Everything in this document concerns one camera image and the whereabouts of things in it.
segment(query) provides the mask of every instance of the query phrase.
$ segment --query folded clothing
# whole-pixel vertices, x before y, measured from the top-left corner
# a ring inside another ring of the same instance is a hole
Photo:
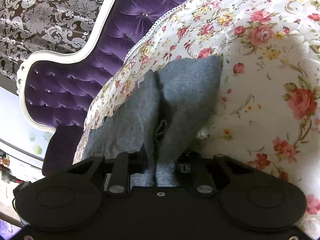
[[[149,70],[126,102],[90,131],[83,159],[114,158],[144,147],[148,170],[132,176],[132,184],[178,186],[175,161],[214,111],[221,63],[220,56],[177,59]]]

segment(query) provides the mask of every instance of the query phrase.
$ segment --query tufted backrest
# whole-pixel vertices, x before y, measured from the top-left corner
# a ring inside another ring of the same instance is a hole
[[[83,127],[90,103],[121,68],[128,52],[164,13],[185,0],[116,0],[95,49],[83,61],[38,61],[28,72],[30,117],[54,128]]]

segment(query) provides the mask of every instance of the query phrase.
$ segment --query white braided edge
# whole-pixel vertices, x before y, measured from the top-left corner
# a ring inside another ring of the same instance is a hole
[[[131,54],[144,42],[146,42],[147,40],[150,39],[150,37],[153,35],[155,29],[168,17],[170,17],[171,15],[173,15],[176,11],[178,11],[181,7],[184,6],[185,3],[187,3],[189,0],[184,1],[182,4],[178,5],[177,7],[171,9],[170,11],[167,11],[164,15],[162,15],[155,23],[154,25],[150,28],[150,30],[148,31],[148,33],[140,40],[136,43],[136,45],[134,45],[129,52],[127,53],[127,55],[124,58],[124,64],[126,63],[126,61],[128,60],[128,58],[131,56]]]

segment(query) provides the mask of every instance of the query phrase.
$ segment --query purple sofa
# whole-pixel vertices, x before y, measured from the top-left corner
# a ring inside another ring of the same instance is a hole
[[[43,175],[72,164],[90,103],[122,67],[128,52],[164,13],[185,0],[116,0],[92,53],[83,61],[38,61],[28,72],[25,101],[30,117],[56,128]]]

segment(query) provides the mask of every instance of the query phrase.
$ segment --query black circular disc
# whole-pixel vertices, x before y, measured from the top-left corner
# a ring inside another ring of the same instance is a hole
[[[277,231],[300,221],[307,203],[293,184],[256,173],[236,176],[220,195],[220,204],[237,223],[250,229]]]
[[[83,176],[49,178],[32,183],[16,197],[19,216],[31,226],[49,231],[74,228],[99,209],[101,192]]]

